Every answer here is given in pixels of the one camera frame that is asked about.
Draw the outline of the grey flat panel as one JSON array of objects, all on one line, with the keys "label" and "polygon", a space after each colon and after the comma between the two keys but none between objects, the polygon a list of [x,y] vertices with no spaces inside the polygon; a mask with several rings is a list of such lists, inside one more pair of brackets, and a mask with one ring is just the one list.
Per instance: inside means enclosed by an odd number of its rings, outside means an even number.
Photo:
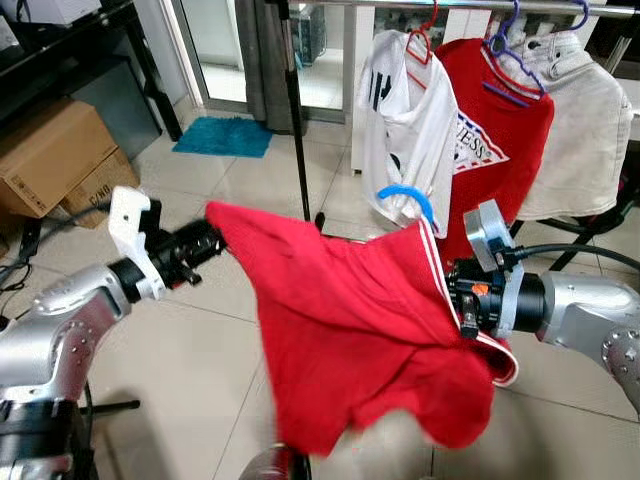
[{"label": "grey flat panel", "polygon": [[125,56],[106,55],[77,67],[64,93],[96,109],[116,146],[132,163],[163,133]]}]

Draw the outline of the teal floor mat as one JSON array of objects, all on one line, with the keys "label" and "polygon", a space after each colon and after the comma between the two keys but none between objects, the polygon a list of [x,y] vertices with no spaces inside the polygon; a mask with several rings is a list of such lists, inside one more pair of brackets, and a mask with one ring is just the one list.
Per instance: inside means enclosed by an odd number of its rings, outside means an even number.
[{"label": "teal floor mat", "polygon": [[201,116],[172,147],[179,154],[262,157],[273,133],[255,120],[239,116]]}]

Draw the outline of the blue clothes hanger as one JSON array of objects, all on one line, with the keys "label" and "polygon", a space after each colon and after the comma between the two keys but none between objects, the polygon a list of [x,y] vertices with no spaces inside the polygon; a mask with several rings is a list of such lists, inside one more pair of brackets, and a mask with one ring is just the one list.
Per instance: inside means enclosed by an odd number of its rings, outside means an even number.
[{"label": "blue clothes hanger", "polygon": [[392,184],[392,186],[381,188],[376,192],[376,198],[378,198],[378,200],[385,200],[385,198],[393,196],[412,198],[412,201],[415,201],[416,205],[419,205],[419,209],[421,210],[420,218],[425,220],[425,223],[428,223],[431,228],[436,227],[433,206],[430,205],[429,197],[426,196],[421,189],[412,186],[403,186],[403,184]]}]

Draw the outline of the black shelf unit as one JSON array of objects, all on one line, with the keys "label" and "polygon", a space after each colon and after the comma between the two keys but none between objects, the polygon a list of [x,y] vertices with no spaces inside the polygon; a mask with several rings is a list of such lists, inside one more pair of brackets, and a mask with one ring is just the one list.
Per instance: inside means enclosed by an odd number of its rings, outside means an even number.
[{"label": "black shelf unit", "polygon": [[105,0],[105,4],[68,27],[19,23],[17,45],[0,50],[0,128],[24,110],[50,99],[61,83],[55,78],[69,60],[109,54],[127,38],[142,76],[141,91],[157,110],[160,128],[177,141],[183,136],[174,102],[166,95],[155,59],[155,42],[148,40],[134,0]]}]

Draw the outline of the small printed cardboard box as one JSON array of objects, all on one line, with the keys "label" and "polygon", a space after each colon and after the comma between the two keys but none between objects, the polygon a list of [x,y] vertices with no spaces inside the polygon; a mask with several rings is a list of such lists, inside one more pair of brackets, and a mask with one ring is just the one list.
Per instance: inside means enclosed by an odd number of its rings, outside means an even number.
[{"label": "small printed cardboard box", "polygon": [[74,214],[110,200],[111,193],[118,186],[138,187],[140,178],[125,152],[115,148],[86,178],[70,189],[59,207]]}]

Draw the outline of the cream jacket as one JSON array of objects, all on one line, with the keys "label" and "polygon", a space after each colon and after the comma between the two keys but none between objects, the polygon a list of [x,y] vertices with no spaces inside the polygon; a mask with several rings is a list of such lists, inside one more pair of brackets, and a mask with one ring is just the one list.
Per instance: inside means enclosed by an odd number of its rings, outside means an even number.
[{"label": "cream jacket", "polygon": [[585,218],[611,210],[634,118],[625,88],[573,32],[529,37],[513,52],[556,108],[539,173],[517,219]]}]

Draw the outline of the large brown cardboard box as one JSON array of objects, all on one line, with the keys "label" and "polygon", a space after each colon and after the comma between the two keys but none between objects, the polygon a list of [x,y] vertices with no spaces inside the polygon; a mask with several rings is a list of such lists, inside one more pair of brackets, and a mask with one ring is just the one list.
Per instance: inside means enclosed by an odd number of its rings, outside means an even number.
[{"label": "large brown cardboard box", "polygon": [[0,210],[41,218],[115,150],[92,105],[51,102],[0,129]]}]

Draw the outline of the red T-shirt white logo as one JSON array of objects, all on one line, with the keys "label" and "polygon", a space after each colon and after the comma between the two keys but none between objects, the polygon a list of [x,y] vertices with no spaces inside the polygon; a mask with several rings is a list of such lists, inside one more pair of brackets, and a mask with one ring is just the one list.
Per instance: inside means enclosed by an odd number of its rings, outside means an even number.
[{"label": "red T-shirt white logo", "polygon": [[538,175],[553,122],[554,101],[521,99],[522,105],[492,91],[507,74],[494,72],[488,49],[480,38],[458,38],[440,46],[442,61],[460,105],[454,136],[454,175],[447,237],[439,242],[445,265],[474,255],[466,238],[467,211],[488,200],[497,202],[511,224]]}]

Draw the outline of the metal clothes rack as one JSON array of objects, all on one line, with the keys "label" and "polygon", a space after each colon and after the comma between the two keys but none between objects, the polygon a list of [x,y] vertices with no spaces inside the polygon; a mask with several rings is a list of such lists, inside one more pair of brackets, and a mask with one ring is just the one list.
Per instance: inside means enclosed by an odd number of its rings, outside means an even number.
[{"label": "metal clothes rack", "polygon": [[[433,1],[448,9],[490,10],[490,12],[511,12],[512,0],[266,0],[266,4],[274,6],[280,17],[280,31],[282,31],[285,51],[283,69],[285,86],[288,88],[288,105],[291,111],[291,133],[294,140],[294,157],[298,187],[302,201],[302,219],[312,221],[316,227],[323,227],[324,212],[314,212],[310,205],[308,192],[307,170],[305,161],[305,133],[306,122],[302,119],[302,102],[300,87],[298,87],[297,61],[293,58],[291,33],[291,6],[294,4],[317,4],[337,6],[372,6],[372,8],[390,9],[428,9]],[[522,13],[530,14],[581,14],[581,6],[571,0],[520,0]],[[620,18],[628,22],[640,20],[640,3],[631,8],[626,6],[608,6],[604,4],[590,4],[591,17]]]}]

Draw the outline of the purple clothes hanger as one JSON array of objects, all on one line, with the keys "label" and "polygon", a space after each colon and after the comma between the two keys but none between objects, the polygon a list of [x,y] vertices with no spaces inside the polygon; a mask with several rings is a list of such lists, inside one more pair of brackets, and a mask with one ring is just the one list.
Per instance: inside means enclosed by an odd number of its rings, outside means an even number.
[{"label": "purple clothes hanger", "polygon": [[576,29],[581,29],[588,23],[588,20],[591,17],[590,13],[590,0],[571,0],[572,3],[581,6],[581,14],[577,15],[575,23],[572,23],[570,27],[570,31],[576,31]]},{"label": "purple clothes hanger", "polygon": [[527,67],[524,59],[511,49],[509,27],[515,23],[520,13],[520,0],[512,0],[511,13],[488,37],[485,37],[486,54],[490,68],[495,73],[495,82],[485,81],[483,87],[486,91],[512,102],[518,108],[529,108],[531,102],[547,97],[547,88]]}]

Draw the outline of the white T-shirt black print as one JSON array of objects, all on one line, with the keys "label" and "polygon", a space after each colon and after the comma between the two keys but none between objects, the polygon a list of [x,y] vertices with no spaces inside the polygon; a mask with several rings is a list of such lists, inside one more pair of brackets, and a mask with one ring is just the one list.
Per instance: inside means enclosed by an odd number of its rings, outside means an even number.
[{"label": "white T-shirt black print", "polygon": [[420,219],[412,198],[378,200],[392,184],[421,189],[433,207],[434,236],[447,237],[454,174],[454,136],[460,105],[442,61],[426,67],[408,58],[408,33],[384,29],[372,37],[372,50],[356,92],[364,114],[361,172],[371,209],[398,227]]}]

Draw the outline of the red shirt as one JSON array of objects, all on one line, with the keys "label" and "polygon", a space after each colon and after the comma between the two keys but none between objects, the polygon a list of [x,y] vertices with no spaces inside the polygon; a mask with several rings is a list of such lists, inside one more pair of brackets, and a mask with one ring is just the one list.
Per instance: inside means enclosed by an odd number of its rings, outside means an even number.
[{"label": "red shirt", "polygon": [[518,361],[503,340],[462,333],[428,225],[360,243],[223,202],[206,218],[253,287],[285,444],[329,454],[344,431],[394,410],[435,444],[476,442]]}]

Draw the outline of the red clothes hanger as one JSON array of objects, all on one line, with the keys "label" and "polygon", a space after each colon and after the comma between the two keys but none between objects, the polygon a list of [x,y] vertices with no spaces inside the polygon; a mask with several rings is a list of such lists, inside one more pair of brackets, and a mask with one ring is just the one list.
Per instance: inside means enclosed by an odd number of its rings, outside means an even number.
[{"label": "red clothes hanger", "polygon": [[439,14],[439,4],[436,1],[431,3],[431,14],[428,20],[422,22],[419,27],[411,29],[408,32],[408,38],[406,41],[406,55],[408,58],[415,60],[417,64],[426,67],[433,59],[433,42],[431,42],[430,29],[434,27],[436,18]]}]

